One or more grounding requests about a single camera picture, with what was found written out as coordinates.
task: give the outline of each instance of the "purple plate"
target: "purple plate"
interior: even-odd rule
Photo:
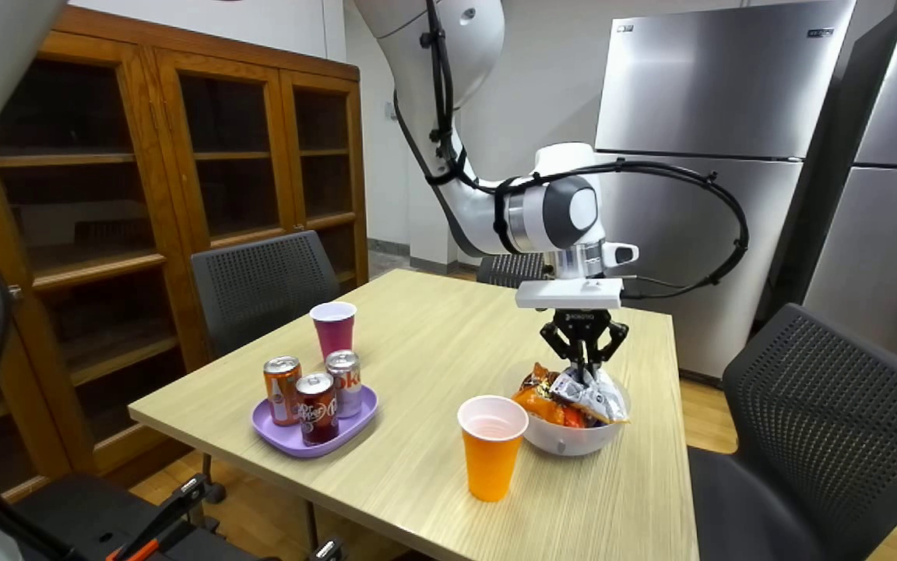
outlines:
[[[285,454],[318,457],[318,454],[328,454],[328,451],[340,449],[343,442],[350,442],[359,429],[369,426],[369,420],[378,418],[378,410],[380,410],[378,393],[371,388],[363,388],[363,416],[359,418],[340,418],[336,437],[328,442],[307,447],[300,425],[277,426],[271,420],[269,399],[261,399],[260,407],[254,410],[254,426],[271,449],[277,449]]]

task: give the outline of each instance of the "wooden table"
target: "wooden table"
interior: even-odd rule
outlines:
[[[291,353],[307,371],[320,368],[310,318],[133,403],[132,416],[437,557],[698,557],[666,316],[613,312],[634,323],[607,366],[634,399],[618,438],[589,457],[523,447],[512,497],[486,505],[463,482],[455,407],[477,393],[512,396],[534,362],[559,368],[540,338],[552,316],[516,309],[514,289],[417,271],[391,271],[347,298],[359,306],[354,349],[380,418],[333,454],[296,460],[250,426],[265,360]]]

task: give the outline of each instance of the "red cup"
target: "red cup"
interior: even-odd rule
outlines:
[[[328,360],[336,349],[353,349],[354,306],[333,298],[312,309],[318,326],[320,355]]]

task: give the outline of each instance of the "small bowl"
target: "small bowl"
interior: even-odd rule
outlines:
[[[618,437],[618,429],[625,420],[630,418],[621,418],[621,420],[600,425],[600,426],[564,426],[564,425],[550,425],[545,418],[529,416],[529,429],[523,437],[550,454],[595,454],[597,449],[606,449]]]

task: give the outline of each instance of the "cup on plate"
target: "cup on plate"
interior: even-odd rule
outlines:
[[[469,487],[481,501],[509,497],[529,416],[509,396],[473,396],[457,407],[469,454]]]
[[[333,298],[312,309],[318,326],[320,355],[328,360],[336,349],[353,349],[354,306]]]

